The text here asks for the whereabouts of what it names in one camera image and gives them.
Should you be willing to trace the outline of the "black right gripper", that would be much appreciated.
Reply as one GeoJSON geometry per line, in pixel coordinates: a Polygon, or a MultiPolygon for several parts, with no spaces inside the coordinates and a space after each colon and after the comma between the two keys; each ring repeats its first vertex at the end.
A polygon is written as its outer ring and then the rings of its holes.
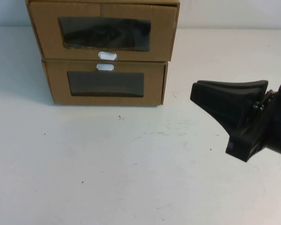
{"type": "Polygon", "coordinates": [[[211,115],[229,134],[226,153],[247,162],[254,154],[268,148],[281,154],[281,85],[269,100],[268,81],[215,82],[199,80],[192,85],[190,100],[211,115]],[[269,123],[260,143],[260,131],[253,125],[261,112],[269,113],[269,123]]]}

